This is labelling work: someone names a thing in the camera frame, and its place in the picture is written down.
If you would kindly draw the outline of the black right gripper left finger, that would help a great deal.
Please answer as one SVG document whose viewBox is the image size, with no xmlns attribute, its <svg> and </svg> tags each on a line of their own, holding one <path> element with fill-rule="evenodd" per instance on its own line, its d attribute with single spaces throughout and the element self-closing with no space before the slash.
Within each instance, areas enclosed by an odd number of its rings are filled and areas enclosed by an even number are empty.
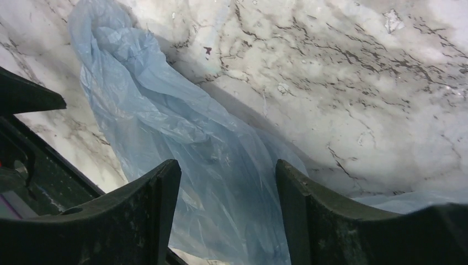
<svg viewBox="0 0 468 265">
<path fill-rule="evenodd" d="M 2 264 L 165 264 L 181 169 L 166 160 L 58 215 L 1 220 Z"/>
</svg>

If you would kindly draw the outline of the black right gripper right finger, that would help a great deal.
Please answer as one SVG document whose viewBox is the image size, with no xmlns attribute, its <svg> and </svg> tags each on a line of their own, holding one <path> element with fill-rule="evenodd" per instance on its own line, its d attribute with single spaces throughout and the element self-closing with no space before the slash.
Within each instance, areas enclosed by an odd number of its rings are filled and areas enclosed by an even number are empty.
<svg viewBox="0 0 468 265">
<path fill-rule="evenodd" d="M 275 178 L 292 264 L 467 263 L 466 205 L 392 213 L 324 187 L 285 160 Z"/>
</svg>

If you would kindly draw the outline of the light blue trash bag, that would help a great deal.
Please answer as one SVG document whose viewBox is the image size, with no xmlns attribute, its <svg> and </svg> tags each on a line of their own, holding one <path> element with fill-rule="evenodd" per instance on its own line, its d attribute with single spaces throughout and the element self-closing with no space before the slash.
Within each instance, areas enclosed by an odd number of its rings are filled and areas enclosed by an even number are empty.
<svg viewBox="0 0 468 265">
<path fill-rule="evenodd" d="M 79 1 L 81 86 L 129 181 L 182 169 L 169 244 L 292 264 L 275 178 L 467 206 L 466 1 Z"/>
</svg>

